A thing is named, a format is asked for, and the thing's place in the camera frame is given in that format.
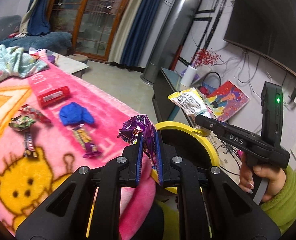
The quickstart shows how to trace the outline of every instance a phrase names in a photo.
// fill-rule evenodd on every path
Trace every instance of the silver screw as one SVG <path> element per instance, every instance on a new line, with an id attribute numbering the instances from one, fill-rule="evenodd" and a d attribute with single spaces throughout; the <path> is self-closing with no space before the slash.
<path id="1" fill-rule="evenodd" d="M 179 157 L 179 156 L 175 156 L 175 157 L 172 158 L 172 161 L 174 163 L 180 163 L 180 162 L 183 161 L 183 159 L 181 157 Z"/>
<path id="2" fill-rule="evenodd" d="M 213 166 L 210 168 L 210 171 L 213 173 L 213 174 L 219 174 L 220 173 L 220 169 L 216 166 Z"/>
<path id="3" fill-rule="evenodd" d="M 79 173 L 80 174 L 86 174 L 89 171 L 88 167 L 83 166 L 79 168 Z"/>
<path id="4" fill-rule="evenodd" d="M 117 158 L 118 163 L 125 163 L 127 161 L 127 158 L 124 156 L 120 156 Z"/>

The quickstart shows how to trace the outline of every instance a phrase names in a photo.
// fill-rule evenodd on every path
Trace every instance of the black television screen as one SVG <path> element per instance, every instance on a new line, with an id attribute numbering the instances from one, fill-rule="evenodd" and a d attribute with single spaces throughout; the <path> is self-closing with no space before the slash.
<path id="1" fill-rule="evenodd" d="M 224 40 L 296 76 L 296 0 L 235 0 Z"/>

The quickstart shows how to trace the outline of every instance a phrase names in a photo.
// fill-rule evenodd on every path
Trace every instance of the red cylindrical container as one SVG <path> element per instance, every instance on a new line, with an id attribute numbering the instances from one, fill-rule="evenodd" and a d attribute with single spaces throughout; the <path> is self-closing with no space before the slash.
<path id="1" fill-rule="evenodd" d="M 68 96 L 70 96 L 70 90 L 67 86 L 65 86 L 38 96 L 38 103 L 41 108 L 44 108 L 47 105 L 52 104 Z"/>

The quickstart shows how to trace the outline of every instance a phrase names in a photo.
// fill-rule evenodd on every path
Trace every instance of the red berry branch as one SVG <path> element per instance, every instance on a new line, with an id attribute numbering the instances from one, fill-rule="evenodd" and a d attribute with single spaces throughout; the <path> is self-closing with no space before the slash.
<path id="1" fill-rule="evenodd" d="M 204 65 L 214 65 L 220 59 L 220 55 L 215 52 L 206 50 L 206 49 L 199 49 L 196 56 L 195 56 L 195 68 L 201 67 Z"/>

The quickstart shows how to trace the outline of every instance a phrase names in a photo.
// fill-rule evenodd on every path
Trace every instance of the person's hand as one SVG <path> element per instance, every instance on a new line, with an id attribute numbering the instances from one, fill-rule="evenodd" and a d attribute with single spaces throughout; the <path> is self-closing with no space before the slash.
<path id="1" fill-rule="evenodd" d="M 243 191 L 252 194 L 252 189 L 254 189 L 253 173 L 252 170 L 247 166 L 246 160 L 247 156 L 244 153 L 241 157 L 242 165 L 240 167 L 239 173 L 239 187 Z M 254 166 L 253 171 L 258 177 L 269 179 L 266 193 L 264 194 L 262 199 L 262 202 L 264 203 L 276 196 L 285 185 L 286 174 L 280 168 L 269 164 L 264 164 Z"/>

